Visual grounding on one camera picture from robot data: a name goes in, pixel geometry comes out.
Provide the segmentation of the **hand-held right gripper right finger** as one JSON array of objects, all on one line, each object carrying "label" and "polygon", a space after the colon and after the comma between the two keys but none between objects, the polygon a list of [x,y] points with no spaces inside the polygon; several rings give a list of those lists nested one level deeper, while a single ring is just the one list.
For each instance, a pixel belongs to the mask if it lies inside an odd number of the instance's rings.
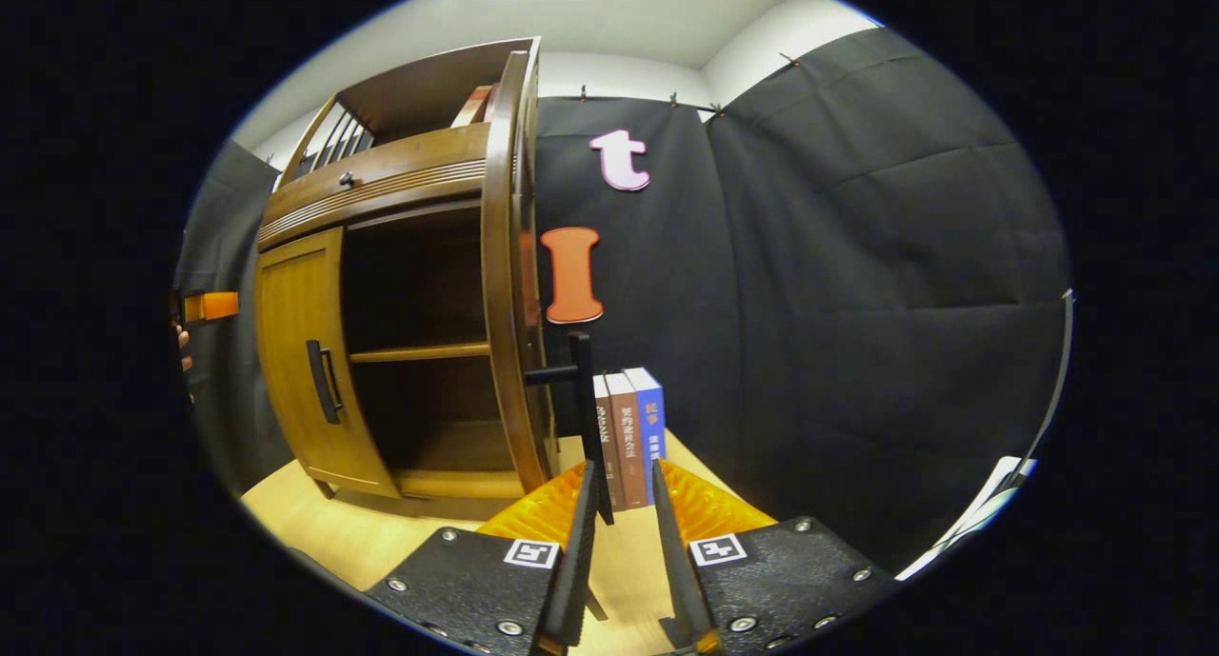
[{"label": "hand-held right gripper right finger", "polygon": [[652,487],[681,652],[794,654],[901,586],[813,517],[774,519],[666,460]]}]

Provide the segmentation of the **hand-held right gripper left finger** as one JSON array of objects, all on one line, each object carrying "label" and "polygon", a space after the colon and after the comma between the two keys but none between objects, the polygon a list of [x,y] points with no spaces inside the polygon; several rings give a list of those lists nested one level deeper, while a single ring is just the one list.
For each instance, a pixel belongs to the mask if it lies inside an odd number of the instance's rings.
[{"label": "hand-held right gripper left finger", "polygon": [[566,655],[581,639],[599,513],[585,461],[478,530],[439,527],[367,597],[471,655]]}]

